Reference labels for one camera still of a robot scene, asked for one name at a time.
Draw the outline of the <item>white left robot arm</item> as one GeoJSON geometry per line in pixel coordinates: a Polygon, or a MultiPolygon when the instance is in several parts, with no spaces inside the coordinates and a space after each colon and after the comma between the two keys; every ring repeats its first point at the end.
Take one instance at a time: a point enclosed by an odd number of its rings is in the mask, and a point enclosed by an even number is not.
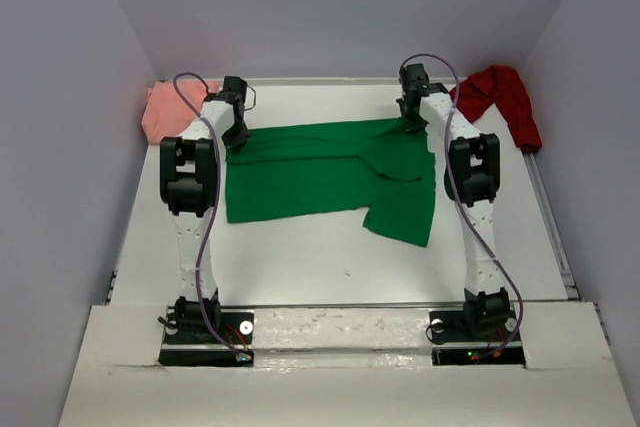
{"type": "Polygon", "coordinates": [[[226,76],[219,92],[205,89],[197,109],[180,88],[184,77],[202,79],[193,72],[174,77],[174,91],[195,119],[159,144],[160,197],[176,229],[180,272],[173,313],[159,320],[171,331],[190,333],[201,342],[215,340],[239,355],[241,351],[220,335],[221,306],[209,236],[223,190],[221,149],[239,152],[246,146],[250,138],[246,98],[255,89],[241,77],[226,76]]]}

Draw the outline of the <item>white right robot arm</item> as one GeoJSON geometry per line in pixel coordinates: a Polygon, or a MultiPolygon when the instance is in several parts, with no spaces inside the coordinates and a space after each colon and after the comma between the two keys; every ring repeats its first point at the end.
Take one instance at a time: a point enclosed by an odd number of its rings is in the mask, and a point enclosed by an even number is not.
{"type": "Polygon", "coordinates": [[[457,108],[441,83],[430,81],[425,67],[409,57],[399,67],[397,100],[405,129],[430,128],[443,141],[444,188],[458,213],[466,261],[464,303],[459,310],[439,311],[427,334],[436,345],[485,342],[470,359],[499,357],[513,341],[521,315],[515,313],[508,287],[515,284],[495,253],[494,202],[500,188],[500,141],[475,127],[457,108]]]}

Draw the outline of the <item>green t-shirt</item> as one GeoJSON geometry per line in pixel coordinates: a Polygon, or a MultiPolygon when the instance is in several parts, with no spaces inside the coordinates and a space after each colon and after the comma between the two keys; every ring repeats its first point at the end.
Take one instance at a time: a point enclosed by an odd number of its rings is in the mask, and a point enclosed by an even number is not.
{"type": "Polygon", "coordinates": [[[399,118],[260,128],[226,155],[225,201],[231,224],[363,209],[370,232],[425,247],[435,156],[399,118]]]}

